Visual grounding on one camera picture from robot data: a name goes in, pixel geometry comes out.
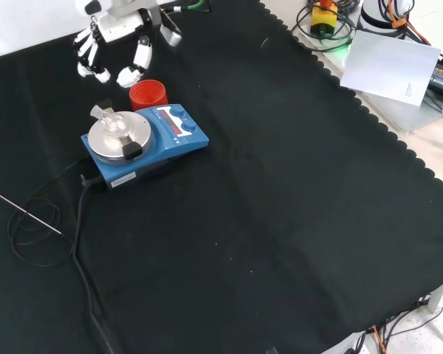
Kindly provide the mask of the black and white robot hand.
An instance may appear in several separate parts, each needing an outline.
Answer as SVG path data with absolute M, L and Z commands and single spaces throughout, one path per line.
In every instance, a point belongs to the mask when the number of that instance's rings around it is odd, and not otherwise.
M 138 83 L 152 59 L 152 43 L 145 30 L 161 24 L 156 1 L 76 1 L 77 12 L 90 18 L 88 27 L 74 39 L 77 51 L 77 71 L 81 77 L 93 76 L 106 83 L 111 74 L 98 60 L 105 44 L 112 44 L 135 35 L 137 48 L 133 63 L 123 68 L 117 77 L 119 86 L 127 89 Z

